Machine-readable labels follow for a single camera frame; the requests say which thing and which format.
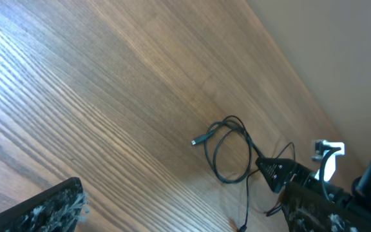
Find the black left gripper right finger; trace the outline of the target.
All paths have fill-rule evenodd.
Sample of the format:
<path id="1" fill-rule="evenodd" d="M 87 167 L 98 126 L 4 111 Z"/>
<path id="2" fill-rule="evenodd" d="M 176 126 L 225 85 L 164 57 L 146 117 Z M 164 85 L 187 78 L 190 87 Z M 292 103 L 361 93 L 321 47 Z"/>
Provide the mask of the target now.
<path id="1" fill-rule="evenodd" d="M 371 232 L 371 222 L 291 182 L 280 194 L 290 232 Z"/>

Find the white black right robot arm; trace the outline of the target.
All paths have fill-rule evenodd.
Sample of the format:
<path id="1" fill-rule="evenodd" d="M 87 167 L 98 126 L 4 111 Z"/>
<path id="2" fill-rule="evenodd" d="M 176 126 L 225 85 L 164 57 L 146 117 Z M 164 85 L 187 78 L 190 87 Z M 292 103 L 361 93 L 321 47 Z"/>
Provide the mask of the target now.
<path id="1" fill-rule="evenodd" d="M 350 193 L 292 159 L 258 158 L 256 165 L 280 194 L 290 231 L 371 231 L 371 163 Z"/>

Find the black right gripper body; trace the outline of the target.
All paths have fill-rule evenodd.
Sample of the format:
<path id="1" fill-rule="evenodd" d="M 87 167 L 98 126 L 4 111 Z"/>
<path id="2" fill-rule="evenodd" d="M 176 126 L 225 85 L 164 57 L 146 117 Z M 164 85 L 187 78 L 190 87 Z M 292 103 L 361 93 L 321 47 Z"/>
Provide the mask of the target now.
<path id="1" fill-rule="evenodd" d="M 347 206 L 350 202 L 350 194 L 343 188 L 332 185 L 328 182 L 321 182 L 314 177 L 316 173 L 301 164 L 297 164 L 294 182 L 319 196 L 324 200 L 335 203 L 339 206 Z"/>

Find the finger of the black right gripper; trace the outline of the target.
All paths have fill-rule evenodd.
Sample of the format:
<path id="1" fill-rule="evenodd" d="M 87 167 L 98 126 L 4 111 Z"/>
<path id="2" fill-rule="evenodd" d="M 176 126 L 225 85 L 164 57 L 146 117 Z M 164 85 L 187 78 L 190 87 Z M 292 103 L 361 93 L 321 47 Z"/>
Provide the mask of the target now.
<path id="1" fill-rule="evenodd" d="M 298 163 L 291 159 L 257 158 L 256 165 L 274 193 L 290 182 Z"/>

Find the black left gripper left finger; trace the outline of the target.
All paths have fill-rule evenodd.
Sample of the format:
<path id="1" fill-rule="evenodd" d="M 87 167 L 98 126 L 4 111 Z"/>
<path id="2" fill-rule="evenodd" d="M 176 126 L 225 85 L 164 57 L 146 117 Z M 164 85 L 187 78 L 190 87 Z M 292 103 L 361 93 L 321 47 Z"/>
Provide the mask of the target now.
<path id="1" fill-rule="evenodd" d="M 74 232 L 87 219 L 88 194 L 71 177 L 0 213 L 0 231 Z"/>

